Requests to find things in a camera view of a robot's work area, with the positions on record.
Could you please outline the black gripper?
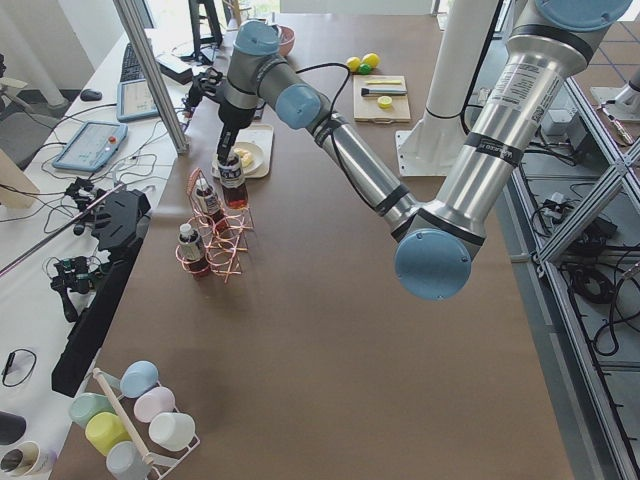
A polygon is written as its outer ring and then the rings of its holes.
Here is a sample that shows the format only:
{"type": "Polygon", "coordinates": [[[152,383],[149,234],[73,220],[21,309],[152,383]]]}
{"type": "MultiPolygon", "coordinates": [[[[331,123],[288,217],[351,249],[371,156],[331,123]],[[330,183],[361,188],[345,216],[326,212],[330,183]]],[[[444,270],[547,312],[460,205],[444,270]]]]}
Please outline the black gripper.
{"type": "Polygon", "coordinates": [[[218,114],[223,123],[216,155],[219,164],[227,164],[235,144],[235,106],[229,101],[230,83],[226,76],[215,68],[192,78],[191,87],[182,100],[184,110],[191,117],[203,99],[219,105],[218,114]]]}

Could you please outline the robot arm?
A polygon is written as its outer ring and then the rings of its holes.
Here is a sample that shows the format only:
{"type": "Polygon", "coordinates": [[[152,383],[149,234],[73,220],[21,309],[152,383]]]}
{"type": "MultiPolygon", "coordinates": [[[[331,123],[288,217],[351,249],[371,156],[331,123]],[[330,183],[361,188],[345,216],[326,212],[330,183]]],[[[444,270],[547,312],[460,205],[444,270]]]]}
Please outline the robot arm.
{"type": "Polygon", "coordinates": [[[217,157],[225,160],[260,102],[281,121],[311,134],[397,241],[395,272],[427,300],[466,284],[486,238],[485,220],[565,80],[586,69],[626,1],[528,1],[506,44],[508,58],[468,132],[460,123],[499,16],[497,1],[458,1],[440,45],[423,118],[397,152],[410,171],[443,175],[429,202],[417,200],[335,111],[328,98],[279,52],[276,30],[261,21],[237,33],[216,92],[222,122],[217,157]]]}

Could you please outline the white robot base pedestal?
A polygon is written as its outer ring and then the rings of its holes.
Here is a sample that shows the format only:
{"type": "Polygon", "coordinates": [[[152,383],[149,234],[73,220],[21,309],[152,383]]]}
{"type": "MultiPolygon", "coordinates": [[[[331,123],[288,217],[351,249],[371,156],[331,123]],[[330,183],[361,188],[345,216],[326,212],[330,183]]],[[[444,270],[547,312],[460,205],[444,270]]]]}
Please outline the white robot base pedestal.
{"type": "Polygon", "coordinates": [[[410,131],[396,133],[403,177],[446,176],[465,142],[465,105],[493,38],[502,3],[455,1],[448,14],[424,114],[410,131]]]}

